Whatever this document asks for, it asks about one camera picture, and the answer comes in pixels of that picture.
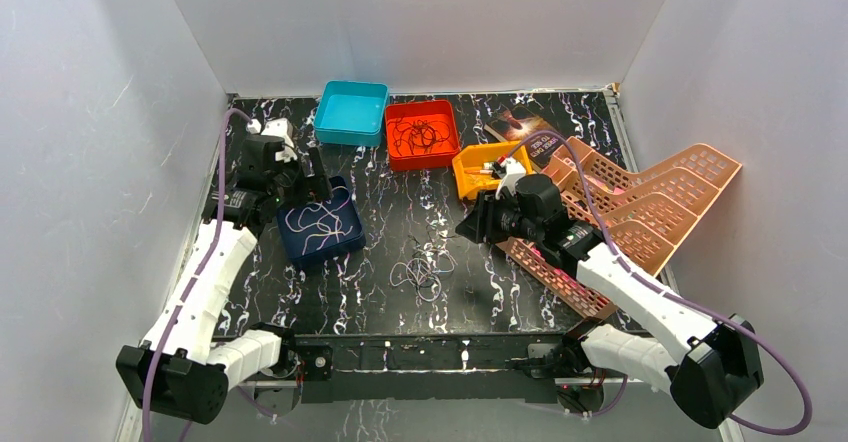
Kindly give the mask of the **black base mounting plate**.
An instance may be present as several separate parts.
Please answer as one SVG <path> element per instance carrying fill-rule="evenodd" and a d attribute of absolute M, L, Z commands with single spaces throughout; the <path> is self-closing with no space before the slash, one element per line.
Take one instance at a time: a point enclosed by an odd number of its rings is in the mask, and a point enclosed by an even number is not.
<path fill-rule="evenodd" d="M 281 376 L 257 374 L 241 389 L 277 411 L 354 400 L 513 400 L 590 415 L 612 402 L 623 376 L 577 368 L 559 333 L 431 335 L 302 335 L 297 367 Z"/>

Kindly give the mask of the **yellow parts bin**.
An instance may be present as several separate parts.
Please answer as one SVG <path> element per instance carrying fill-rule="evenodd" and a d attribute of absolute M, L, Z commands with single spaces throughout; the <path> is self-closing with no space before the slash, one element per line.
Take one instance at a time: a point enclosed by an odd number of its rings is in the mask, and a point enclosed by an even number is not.
<path fill-rule="evenodd" d="M 496 191 L 499 198 L 513 195 L 518 179 L 534 173 L 527 150 L 516 141 L 469 145 L 453 158 L 460 200 L 475 201 L 480 192 Z"/>

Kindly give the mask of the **pink tiered file rack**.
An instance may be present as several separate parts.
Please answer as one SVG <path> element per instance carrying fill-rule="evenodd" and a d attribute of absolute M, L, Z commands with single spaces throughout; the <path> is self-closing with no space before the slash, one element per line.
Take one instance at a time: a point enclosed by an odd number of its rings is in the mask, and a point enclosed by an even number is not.
<path fill-rule="evenodd" d="M 577 137 L 576 151 L 592 201 L 615 244 L 631 261 L 656 277 L 673 253 L 740 171 L 741 163 L 706 144 L 695 144 L 642 172 L 629 172 Z M 597 227 L 588 208 L 576 163 L 561 146 L 540 172 L 559 188 L 571 218 Z M 544 262 L 529 241 L 497 244 L 514 262 L 584 318 L 605 319 L 616 307 Z"/>

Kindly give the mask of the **teal plastic box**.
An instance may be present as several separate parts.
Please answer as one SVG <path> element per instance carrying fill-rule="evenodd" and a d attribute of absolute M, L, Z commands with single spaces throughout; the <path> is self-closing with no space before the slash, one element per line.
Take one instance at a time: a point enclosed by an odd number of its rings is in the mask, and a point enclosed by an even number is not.
<path fill-rule="evenodd" d="M 384 84 L 328 82 L 314 119 L 316 139 L 324 144 L 378 147 L 388 101 Z"/>

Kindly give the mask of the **red plastic box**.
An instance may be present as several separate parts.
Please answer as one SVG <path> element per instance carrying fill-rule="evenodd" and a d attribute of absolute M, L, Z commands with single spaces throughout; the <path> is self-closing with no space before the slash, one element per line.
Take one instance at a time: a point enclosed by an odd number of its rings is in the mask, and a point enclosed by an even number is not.
<path fill-rule="evenodd" d="M 389 105 L 385 127 L 389 166 L 395 172 L 447 168 L 461 151 L 448 100 Z"/>

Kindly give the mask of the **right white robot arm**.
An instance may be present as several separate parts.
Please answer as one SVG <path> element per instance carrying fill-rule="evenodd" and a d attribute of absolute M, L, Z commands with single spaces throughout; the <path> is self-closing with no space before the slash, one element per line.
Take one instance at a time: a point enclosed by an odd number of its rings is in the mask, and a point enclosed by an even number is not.
<path fill-rule="evenodd" d="M 536 245 L 544 261 L 606 296 L 650 338 L 597 327 L 563 349 L 577 376 L 610 368 L 667 393 L 695 423 L 721 425 L 764 382 L 753 327 L 687 307 L 666 291 L 592 224 L 571 218 L 556 187 L 542 174 L 523 176 L 510 189 L 488 190 L 456 232 L 474 243 L 510 238 Z"/>

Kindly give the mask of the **navy blue plastic box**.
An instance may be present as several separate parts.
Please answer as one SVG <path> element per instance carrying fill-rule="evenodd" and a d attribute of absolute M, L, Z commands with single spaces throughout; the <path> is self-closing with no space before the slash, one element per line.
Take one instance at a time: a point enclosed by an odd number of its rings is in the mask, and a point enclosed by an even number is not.
<path fill-rule="evenodd" d="M 342 176 L 333 176 L 329 181 L 332 185 L 329 200 L 277 212 L 284 252 L 298 270 L 351 254 L 366 245 L 353 191 Z"/>

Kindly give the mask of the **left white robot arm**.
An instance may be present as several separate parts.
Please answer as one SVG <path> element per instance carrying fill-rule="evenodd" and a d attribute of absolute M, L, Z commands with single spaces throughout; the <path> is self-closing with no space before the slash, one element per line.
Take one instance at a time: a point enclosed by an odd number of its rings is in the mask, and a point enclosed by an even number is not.
<path fill-rule="evenodd" d="M 310 148 L 301 161 L 286 138 L 249 135 L 232 179 L 226 170 L 221 158 L 188 267 L 162 314 L 116 359 L 145 416 L 208 424 L 242 382 L 261 372 L 287 378 L 301 363 L 292 331 L 278 325 L 257 323 L 220 346 L 213 335 L 236 276 L 277 212 L 331 197 L 320 151 Z"/>

